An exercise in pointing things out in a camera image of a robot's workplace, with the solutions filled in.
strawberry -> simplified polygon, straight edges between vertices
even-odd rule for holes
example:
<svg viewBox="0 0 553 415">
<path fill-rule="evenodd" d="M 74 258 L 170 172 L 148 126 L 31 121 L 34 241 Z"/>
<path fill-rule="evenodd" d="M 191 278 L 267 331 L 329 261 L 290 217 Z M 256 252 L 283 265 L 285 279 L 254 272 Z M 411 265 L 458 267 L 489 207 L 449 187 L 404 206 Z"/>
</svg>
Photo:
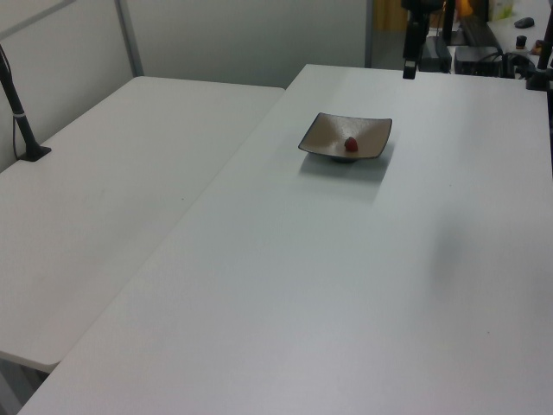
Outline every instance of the strawberry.
<svg viewBox="0 0 553 415">
<path fill-rule="evenodd" d="M 349 137 L 346 142 L 344 143 L 344 146 L 346 147 L 346 151 L 359 151 L 359 147 L 357 146 L 357 140 L 353 137 Z"/>
</svg>

black cable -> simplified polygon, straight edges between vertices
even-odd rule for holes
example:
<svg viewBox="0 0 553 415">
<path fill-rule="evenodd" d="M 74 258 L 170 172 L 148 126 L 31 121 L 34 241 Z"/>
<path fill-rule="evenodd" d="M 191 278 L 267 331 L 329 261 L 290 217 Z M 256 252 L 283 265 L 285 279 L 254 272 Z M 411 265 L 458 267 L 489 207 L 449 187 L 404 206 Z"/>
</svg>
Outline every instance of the black cable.
<svg viewBox="0 0 553 415">
<path fill-rule="evenodd" d="M 474 63 L 474 66 L 473 66 L 473 71 L 471 72 L 471 75 L 474 75 L 476 73 L 476 69 L 477 69 L 477 66 L 482 63 L 483 61 L 485 61 L 486 59 L 490 59 L 492 57 L 495 56 L 495 59 L 499 58 L 500 56 L 503 56 L 503 54 L 501 52 L 493 52 L 492 54 L 488 54 L 486 56 L 484 56 L 482 59 L 479 59 L 478 61 L 476 61 Z"/>
<path fill-rule="evenodd" d="M 16 117 L 13 117 L 13 135 L 12 135 L 12 143 L 13 143 L 13 146 L 14 146 L 14 156 L 16 157 L 16 160 L 19 160 L 19 156 L 17 155 L 17 150 L 16 150 Z"/>
</svg>

white table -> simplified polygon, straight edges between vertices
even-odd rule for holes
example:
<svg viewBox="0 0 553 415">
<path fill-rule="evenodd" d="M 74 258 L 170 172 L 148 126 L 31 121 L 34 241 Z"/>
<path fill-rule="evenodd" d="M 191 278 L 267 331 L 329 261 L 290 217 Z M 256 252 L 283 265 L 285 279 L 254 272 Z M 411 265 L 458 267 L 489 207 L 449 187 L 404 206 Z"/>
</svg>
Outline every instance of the white table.
<svg viewBox="0 0 553 415">
<path fill-rule="evenodd" d="M 522 82 L 307 66 L 21 415 L 551 414 L 549 148 Z"/>
<path fill-rule="evenodd" d="M 0 358 L 51 371 L 282 93 L 137 78 L 5 170 Z"/>
<path fill-rule="evenodd" d="M 511 52 L 517 43 L 517 36 L 524 35 L 528 38 L 526 47 L 530 50 L 538 40 L 542 40 L 550 18 L 551 7 L 548 0 L 517 0 L 514 4 L 513 14 L 507 19 L 489 22 L 490 29 L 498 39 L 504 52 Z M 532 17 L 535 25 L 528 29 L 517 29 L 514 23 L 523 17 Z M 530 56 L 537 64 L 539 56 Z"/>
</svg>

